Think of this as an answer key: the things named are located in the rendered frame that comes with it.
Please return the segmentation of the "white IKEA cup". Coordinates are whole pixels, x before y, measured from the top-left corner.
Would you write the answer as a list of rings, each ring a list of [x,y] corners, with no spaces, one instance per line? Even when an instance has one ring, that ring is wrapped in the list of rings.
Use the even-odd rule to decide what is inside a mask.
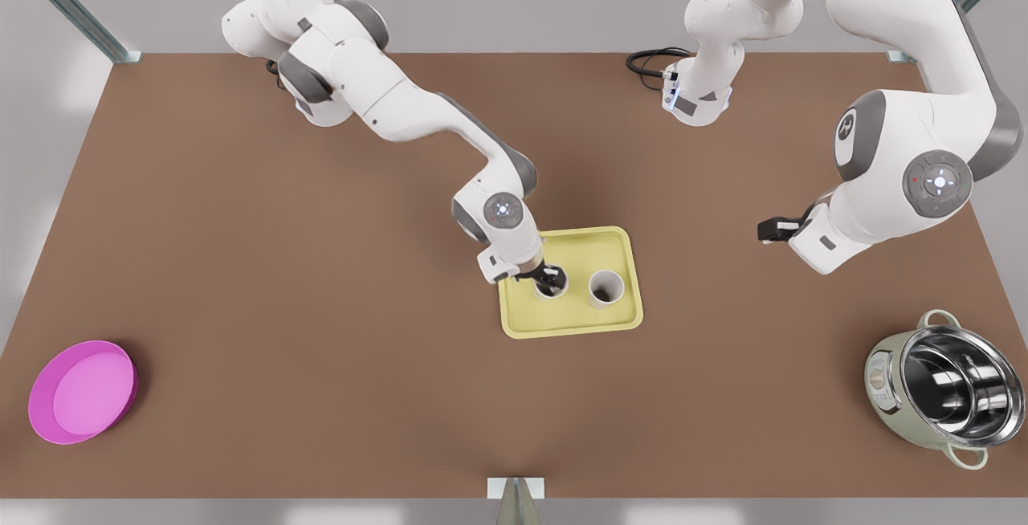
[[[563,268],[556,265],[540,266],[533,272],[533,282],[535,282],[536,297],[541,301],[559,298],[568,290],[568,275]]]
[[[594,310],[602,311],[623,298],[626,283],[616,271],[599,270],[590,276],[588,290],[590,306]]]

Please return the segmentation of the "yellow rectangular tray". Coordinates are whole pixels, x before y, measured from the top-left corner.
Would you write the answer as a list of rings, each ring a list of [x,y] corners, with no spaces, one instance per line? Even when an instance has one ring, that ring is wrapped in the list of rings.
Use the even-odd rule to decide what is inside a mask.
[[[568,290],[559,298],[541,301],[530,279],[507,279],[498,285],[500,326],[513,339],[633,330],[642,323],[642,296],[630,237],[620,226],[591,226],[544,231],[546,261],[561,266]],[[605,310],[589,304],[588,282],[599,270],[618,272],[626,291]]]

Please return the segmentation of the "green steel cooking pot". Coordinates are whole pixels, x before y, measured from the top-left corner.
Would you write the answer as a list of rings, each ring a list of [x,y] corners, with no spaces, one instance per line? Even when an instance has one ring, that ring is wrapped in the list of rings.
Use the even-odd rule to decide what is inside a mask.
[[[1028,419],[1028,390],[1009,361],[941,309],[878,342],[862,387],[885,426],[963,470],[984,468],[990,448]]]

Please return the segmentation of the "pink round bowl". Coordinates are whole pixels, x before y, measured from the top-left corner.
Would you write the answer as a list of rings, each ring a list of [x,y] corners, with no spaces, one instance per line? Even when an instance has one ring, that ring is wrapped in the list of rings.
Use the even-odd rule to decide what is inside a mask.
[[[67,347],[37,376],[28,418],[37,436],[72,445],[110,429],[132,407],[138,371],[121,346],[89,340]]]

